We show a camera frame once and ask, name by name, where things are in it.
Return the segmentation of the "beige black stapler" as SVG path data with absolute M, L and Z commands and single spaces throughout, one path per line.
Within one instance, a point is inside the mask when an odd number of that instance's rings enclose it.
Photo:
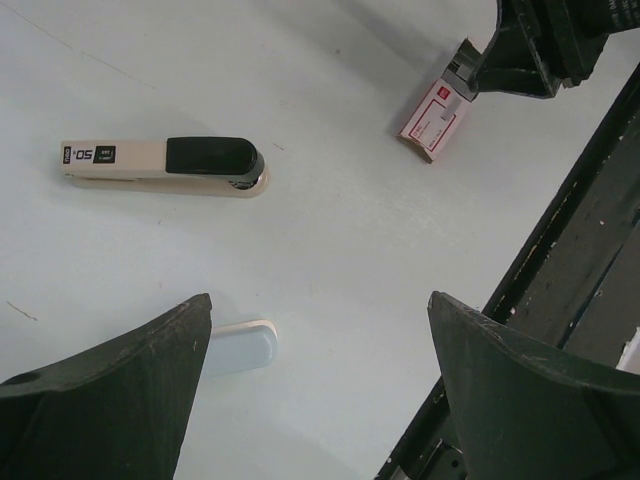
M 200 196 L 253 198 L 268 181 L 262 154 L 237 137 L 66 140 L 60 169 L 82 188 Z

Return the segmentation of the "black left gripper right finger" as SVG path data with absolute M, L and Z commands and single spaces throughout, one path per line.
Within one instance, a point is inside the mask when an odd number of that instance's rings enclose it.
M 432 293 L 428 317 L 472 479 L 636 479 L 639 377 Z

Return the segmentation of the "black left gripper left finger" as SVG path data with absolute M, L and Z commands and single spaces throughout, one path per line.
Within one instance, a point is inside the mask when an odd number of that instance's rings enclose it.
M 171 479 L 212 330 L 198 294 L 1 384 L 4 479 Z

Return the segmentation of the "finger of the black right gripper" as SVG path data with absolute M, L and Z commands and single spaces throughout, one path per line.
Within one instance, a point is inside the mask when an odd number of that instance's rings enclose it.
M 553 50 L 520 27 L 499 28 L 467 80 L 476 93 L 500 92 L 553 98 L 560 86 L 552 73 Z

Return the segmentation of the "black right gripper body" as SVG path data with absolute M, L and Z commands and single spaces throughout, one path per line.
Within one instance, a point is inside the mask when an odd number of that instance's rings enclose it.
M 552 73 L 560 86 L 579 85 L 592 74 L 608 36 L 579 25 L 573 1 L 500 1 L 496 30 L 520 27 L 553 50 Z

